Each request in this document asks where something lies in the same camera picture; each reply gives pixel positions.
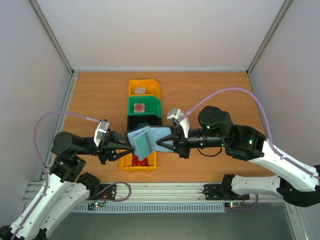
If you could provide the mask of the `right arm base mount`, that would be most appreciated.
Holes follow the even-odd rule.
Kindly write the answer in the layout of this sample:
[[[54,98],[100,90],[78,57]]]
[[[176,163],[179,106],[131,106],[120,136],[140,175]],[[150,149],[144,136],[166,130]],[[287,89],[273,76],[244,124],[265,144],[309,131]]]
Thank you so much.
[[[205,184],[203,186],[202,194],[205,196],[207,201],[217,201],[217,200],[249,200],[250,196],[248,194],[238,195],[234,192],[223,193],[221,191],[220,184]]]

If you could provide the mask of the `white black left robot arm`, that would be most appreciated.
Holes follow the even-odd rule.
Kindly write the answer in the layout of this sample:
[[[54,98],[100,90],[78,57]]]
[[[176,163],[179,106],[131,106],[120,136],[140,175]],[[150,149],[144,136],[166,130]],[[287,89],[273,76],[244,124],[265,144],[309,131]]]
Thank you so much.
[[[133,147],[116,131],[108,130],[96,144],[94,137],[60,132],[53,139],[56,155],[45,182],[20,217],[0,228],[2,240],[46,240],[81,202],[96,199],[102,189],[94,175],[81,173],[86,162],[80,155],[97,156],[102,164],[132,153]]]

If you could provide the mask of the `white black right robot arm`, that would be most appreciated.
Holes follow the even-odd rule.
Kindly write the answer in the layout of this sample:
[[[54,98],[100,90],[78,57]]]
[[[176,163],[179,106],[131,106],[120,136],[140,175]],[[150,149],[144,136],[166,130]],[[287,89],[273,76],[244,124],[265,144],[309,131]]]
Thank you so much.
[[[171,134],[156,141],[163,150],[187,159],[191,149],[220,148],[236,160],[258,164],[274,173],[267,177],[224,175],[218,187],[204,187],[208,199],[225,200],[246,195],[269,195],[298,206],[310,207],[320,202],[320,167],[308,166],[276,148],[266,136],[250,126],[235,125],[230,114],[218,107],[206,106],[198,114],[200,128],[184,132],[176,123]]]

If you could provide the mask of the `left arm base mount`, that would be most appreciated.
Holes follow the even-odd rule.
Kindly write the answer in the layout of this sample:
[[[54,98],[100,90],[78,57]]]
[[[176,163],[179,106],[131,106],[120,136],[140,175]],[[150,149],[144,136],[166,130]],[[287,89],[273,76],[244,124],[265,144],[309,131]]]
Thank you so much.
[[[100,184],[93,196],[89,196],[87,200],[102,201],[105,199],[114,200],[117,191],[117,184]]]

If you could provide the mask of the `teal credit card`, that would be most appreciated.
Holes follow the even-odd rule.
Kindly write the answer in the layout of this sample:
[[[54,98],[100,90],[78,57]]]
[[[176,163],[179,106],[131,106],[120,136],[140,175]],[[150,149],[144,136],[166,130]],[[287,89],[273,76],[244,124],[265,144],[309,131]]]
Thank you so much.
[[[152,154],[155,149],[149,131],[143,131],[133,137],[135,154],[143,160]]]

